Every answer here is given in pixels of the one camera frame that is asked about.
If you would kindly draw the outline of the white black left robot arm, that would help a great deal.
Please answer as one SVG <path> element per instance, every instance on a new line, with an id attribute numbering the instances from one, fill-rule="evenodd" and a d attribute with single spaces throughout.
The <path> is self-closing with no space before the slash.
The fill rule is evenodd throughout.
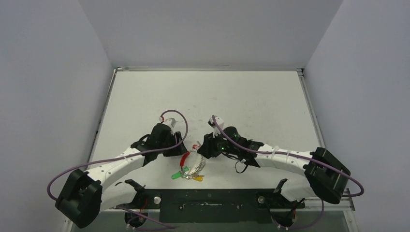
<path id="1" fill-rule="evenodd" d="M 158 123 L 150 134 L 132 143 L 115 158 L 94 161 L 94 168 L 67 170 L 68 178 L 55 200 L 55 207 L 77 227 L 88 226 L 97 215 L 118 205 L 138 208 L 146 199 L 145 188 L 132 179 L 121 181 L 130 172 L 154 161 L 159 154 L 180 156 L 187 150 L 186 135 L 174 131 L 173 123 Z"/>

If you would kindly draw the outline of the key with red tag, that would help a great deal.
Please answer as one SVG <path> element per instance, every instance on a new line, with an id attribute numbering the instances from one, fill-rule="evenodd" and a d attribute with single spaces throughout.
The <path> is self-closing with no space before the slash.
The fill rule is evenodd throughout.
<path id="1" fill-rule="evenodd" d="M 197 151 L 200 147 L 201 147 L 201 144 L 193 144 L 192 147 L 191 147 L 191 149 L 192 149 L 193 151 Z"/>

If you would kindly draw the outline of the metal keyring with red grip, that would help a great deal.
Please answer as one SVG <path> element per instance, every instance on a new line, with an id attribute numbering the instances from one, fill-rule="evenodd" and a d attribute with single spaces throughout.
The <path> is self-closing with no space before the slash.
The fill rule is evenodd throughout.
<path id="1" fill-rule="evenodd" d="M 198 154 L 197 151 L 190 150 L 180 160 L 180 173 L 190 175 L 190 179 L 194 174 L 200 174 L 205 167 L 205 157 Z"/>

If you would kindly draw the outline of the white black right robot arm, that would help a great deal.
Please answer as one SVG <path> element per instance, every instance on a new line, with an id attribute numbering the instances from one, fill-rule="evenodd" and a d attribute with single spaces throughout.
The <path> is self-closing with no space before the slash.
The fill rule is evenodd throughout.
<path id="1" fill-rule="evenodd" d="M 286 179 L 279 185 L 280 189 L 273 194 L 274 203 L 279 207 L 309 197 L 338 204 L 351 175 L 350 170 L 323 147 L 310 152 L 280 149 L 242 137 L 232 126 L 217 135 L 206 134 L 198 153 L 207 159 L 226 155 L 246 166 L 274 168 L 302 176 L 300 180 Z"/>

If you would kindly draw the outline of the key with yellow tag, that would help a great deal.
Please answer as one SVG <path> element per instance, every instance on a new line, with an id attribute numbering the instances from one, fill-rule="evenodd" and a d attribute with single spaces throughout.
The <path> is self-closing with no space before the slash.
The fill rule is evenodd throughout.
<path id="1" fill-rule="evenodd" d="M 203 179 L 204 179 L 204 175 L 194 174 L 194 175 L 192 176 L 192 179 L 195 180 L 195 181 L 202 182 Z"/>

